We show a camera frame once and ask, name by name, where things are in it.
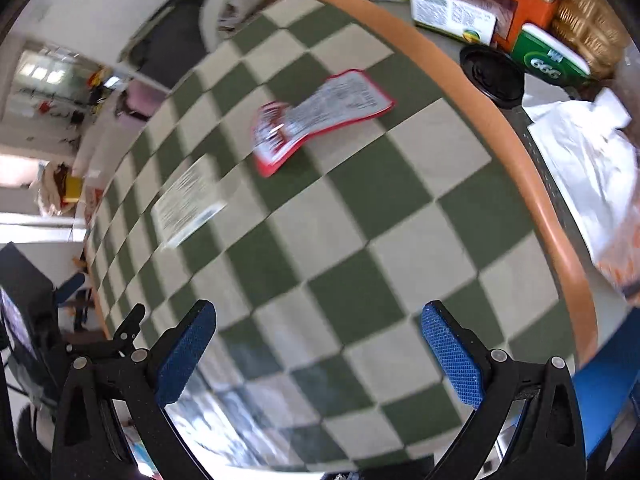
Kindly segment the blue chair seat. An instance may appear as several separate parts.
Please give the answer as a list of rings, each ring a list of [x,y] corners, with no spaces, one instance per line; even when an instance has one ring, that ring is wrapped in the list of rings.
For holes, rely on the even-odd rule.
[[[604,439],[639,380],[640,311],[632,310],[597,355],[573,376],[586,455]]]

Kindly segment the orange white snack packet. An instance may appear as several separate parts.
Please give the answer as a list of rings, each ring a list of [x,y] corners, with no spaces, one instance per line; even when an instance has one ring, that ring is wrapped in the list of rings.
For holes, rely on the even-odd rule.
[[[617,237],[600,255],[597,269],[633,307],[639,305],[639,228]]]

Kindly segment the pink suitcase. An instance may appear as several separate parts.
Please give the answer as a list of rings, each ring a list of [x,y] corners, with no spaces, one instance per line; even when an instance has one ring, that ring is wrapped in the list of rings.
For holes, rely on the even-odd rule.
[[[134,79],[126,88],[125,110],[137,120],[147,122],[166,99],[166,93]]]

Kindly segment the green white checkered mat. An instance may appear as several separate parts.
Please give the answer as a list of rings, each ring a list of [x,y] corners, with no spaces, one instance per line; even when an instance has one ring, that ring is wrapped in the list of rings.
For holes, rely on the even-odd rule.
[[[315,136],[271,177],[252,125],[362,70],[396,105]],[[152,208],[201,156],[227,205],[176,248]],[[120,162],[86,243],[105,323],[149,347],[198,299],[218,327],[168,414],[201,463],[332,471],[417,460],[469,415],[419,330],[446,304],[490,348],[597,350],[585,271],[494,103],[366,0],[280,0],[194,67]]]

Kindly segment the red white snack wrapper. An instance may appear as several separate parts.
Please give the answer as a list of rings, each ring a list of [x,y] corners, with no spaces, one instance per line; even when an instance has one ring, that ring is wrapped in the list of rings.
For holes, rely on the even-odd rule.
[[[295,106],[272,101],[259,107],[252,125],[258,174],[271,177],[309,139],[380,117],[395,105],[365,72],[351,68],[326,79]]]

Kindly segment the white tissue paper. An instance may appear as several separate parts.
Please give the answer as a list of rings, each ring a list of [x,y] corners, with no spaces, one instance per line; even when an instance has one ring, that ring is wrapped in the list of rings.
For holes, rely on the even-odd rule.
[[[622,130],[631,121],[609,88],[592,102],[526,105],[528,126],[592,261],[600,260],[627,217],[638,179],[636,149]]]

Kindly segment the black folding bed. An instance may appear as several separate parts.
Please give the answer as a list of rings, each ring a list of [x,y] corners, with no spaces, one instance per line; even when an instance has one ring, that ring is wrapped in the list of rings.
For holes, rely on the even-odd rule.
[[[169,0],[144,26],[122,60],[137,73],[172,89],[207,53],[200,29],[204,0]]]

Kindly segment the green 666 box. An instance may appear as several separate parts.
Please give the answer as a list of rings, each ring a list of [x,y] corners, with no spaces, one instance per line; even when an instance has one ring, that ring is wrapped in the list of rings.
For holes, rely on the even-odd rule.
[[[560,87],[580,87],[591,79],[587,62],[540,27],[525,23],[511,58],[539,79]]]

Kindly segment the golden jar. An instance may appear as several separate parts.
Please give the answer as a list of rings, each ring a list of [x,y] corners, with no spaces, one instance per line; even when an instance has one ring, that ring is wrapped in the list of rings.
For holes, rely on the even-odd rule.
[[[550,32],[586,61],[594,79],[610,76],[631,42],[606,0],[561,0]]]

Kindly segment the white green label box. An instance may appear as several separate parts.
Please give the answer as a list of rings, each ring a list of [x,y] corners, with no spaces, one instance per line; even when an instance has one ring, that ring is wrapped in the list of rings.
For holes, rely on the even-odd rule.
[[[465,0],[409,0],[413,23],[468,44],[490,46],[495,13]]]

